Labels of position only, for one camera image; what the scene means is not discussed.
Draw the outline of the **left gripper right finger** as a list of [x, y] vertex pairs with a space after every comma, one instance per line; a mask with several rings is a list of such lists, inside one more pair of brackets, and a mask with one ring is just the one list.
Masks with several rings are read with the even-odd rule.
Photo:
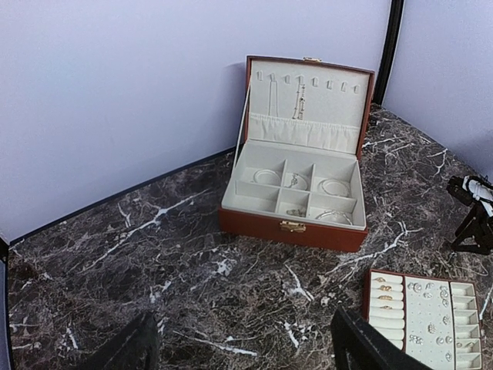
[[411, 370], [427, 366], [397, 349], [357, 312], [339, 306], [330, 323], [337, 369]]

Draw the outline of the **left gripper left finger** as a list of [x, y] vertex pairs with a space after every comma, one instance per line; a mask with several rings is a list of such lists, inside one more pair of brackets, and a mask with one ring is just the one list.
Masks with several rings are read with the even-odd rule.
[[156, 369], [159, 338], [154, 314], [134, 318], [108, 343], [103, 369]]

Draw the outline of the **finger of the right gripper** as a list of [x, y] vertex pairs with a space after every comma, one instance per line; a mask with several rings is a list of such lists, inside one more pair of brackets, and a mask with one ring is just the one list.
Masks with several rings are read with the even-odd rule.
[[471, 210], [455, 231], [451, 249], [456, 252], [490, 254], [492, 252], [492, 218], [485, 210]]

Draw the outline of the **red jewelry tray insert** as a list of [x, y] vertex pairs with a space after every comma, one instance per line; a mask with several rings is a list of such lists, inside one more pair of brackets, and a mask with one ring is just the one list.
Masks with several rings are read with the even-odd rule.
[[363, 316], [429, 368], [485, 368], [477, 290], [471, 282], [370, 269]]

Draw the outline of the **red wooden jewelry box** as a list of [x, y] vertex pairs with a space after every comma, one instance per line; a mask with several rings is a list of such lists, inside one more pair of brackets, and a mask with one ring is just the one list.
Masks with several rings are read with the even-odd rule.
[[370, 70], [250, 55], [220, 228], [269, 241], [356, 252], [368, 233], [361, 154]]

